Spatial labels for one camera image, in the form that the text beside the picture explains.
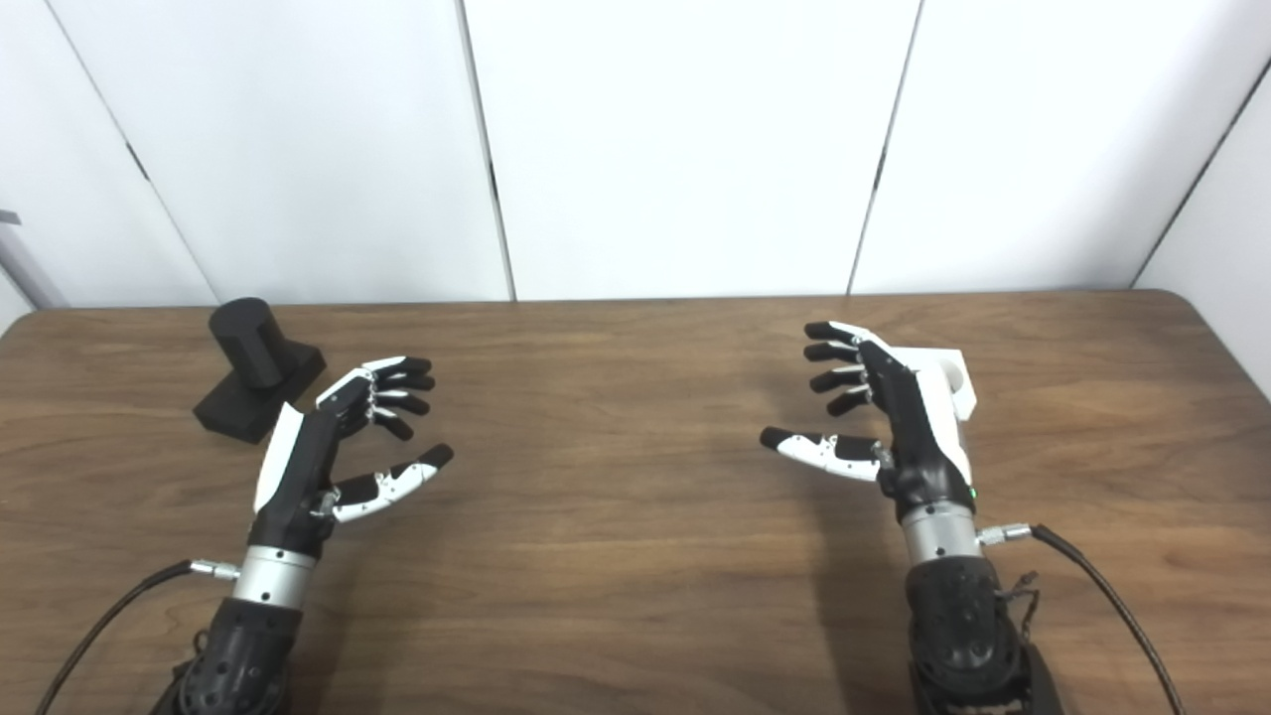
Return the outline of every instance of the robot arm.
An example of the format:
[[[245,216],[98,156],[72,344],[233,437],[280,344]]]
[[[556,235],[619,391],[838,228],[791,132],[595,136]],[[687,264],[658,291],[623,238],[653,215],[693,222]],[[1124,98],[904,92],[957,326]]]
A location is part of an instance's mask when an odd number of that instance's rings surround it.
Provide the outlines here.
[[[343,438],[372,423],[402,439],[413,434],[385,406],[426,413],[427,405],[404,389],[430,390],[427,370],[427,361],[393,357],[337,381],[308,415],[283,405],[261,466],[255,519],[234,593],[217,608],[207,646],[170,688],[170,706],[156,712],[268,715],[283,707],[286,660],[323,542],[337,523],[386,509],[454,457],[438,444],[385,472],[330,481]]]
[[[811,381],[819,394],[843,390],[827,413],[877,406],[891,423],[891,448],[873,438],[779,428],[765,429],[760,442],[833,475],[877,481],[895,502],[910,559],[905,593],[919,711],[1022,704],[1026,714],[1057,714],[1045,663],[1010,621],[1007,594],[984,558],[989,540],[975,528],[961,432],[975,410],[975,392],[961,352],[892,347],[864,328],[836,321],[810,323],[805,331],[825,340],[805,349],[808,361],[846,363]]]

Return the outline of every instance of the metal connector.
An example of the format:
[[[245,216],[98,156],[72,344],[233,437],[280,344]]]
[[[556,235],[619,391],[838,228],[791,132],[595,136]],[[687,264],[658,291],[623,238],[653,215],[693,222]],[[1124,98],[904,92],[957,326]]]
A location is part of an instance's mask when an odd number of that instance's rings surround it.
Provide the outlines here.
[[[225,561],[194,559],[189,563],[189,570],[196,574],[207,574],[208,577],[222,582],[236,582],[239,578],[239,568],[234,564],[226,564]]]
[[[980,530],[975,538],[980,546],[996,546],[1008,541],[1019,541],[1032,536],[1032,527],[1028,525],[1004,525],[1002,527],[988,527]]]

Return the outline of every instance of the wood grain surface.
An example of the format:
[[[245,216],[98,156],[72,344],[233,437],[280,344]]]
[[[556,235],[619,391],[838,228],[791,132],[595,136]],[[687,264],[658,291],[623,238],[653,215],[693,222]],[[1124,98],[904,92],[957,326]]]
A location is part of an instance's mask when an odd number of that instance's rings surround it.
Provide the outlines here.
[[[1129,601],[1195,715],[1271,693],[1271,406],[1179,298],[1155,291],[278,307],[318,387],[431,357],[409,444],[348,441],[337,479],[445,441],[409,502],[341,527],[295,652],[295,712],[911,712],[907,569],[872,485],[761,448],[833,420],[802,324],[966,352],[981,526],[1043,522]],[[0,339],[0,714],[31,712],[141,577],[238,561],[264,447],[189,410],[226,366],[206,309],[41,311]],[[1145,659],[1075,566],[1041,571],[1035,639],[1070,714],[1166,712]],[[144,714],[229,588],[142,597],[57,712]]]

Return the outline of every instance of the black base block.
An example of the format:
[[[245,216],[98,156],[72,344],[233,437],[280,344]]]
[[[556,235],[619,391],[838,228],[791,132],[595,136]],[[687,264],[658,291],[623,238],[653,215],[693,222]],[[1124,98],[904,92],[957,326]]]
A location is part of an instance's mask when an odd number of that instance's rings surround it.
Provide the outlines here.
[[[259,444],[278,420],[282,404],[304,395],[327,370],[316,347],[290,339],[286,343],[296,359],[296,370],[285,381],[277,387],[252,390],[231,372],[194,408],[198,423],[214,433]]]

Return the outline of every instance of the white wall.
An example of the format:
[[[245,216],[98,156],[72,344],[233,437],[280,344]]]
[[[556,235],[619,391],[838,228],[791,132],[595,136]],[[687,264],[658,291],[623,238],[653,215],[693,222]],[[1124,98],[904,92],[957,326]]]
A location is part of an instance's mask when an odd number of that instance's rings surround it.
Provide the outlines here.
[[[916,0],[468,0],[521,298],[843,293]]]
[[[1196,306],[1271,398],[1271,81],[1249,100],[1136,287]]]
[[[51,4],[217,297],[508,297],[454,0]]]
[[[1268,28],[1260,0],[925,3],[852,291],[1129,286]]]
[[[9,273],[0,271],[0,334],[18,317],[31,312],[31,302],[13,283]]]
[[[0,262],[42,306],[215,297],[41,0],[0,0]]]

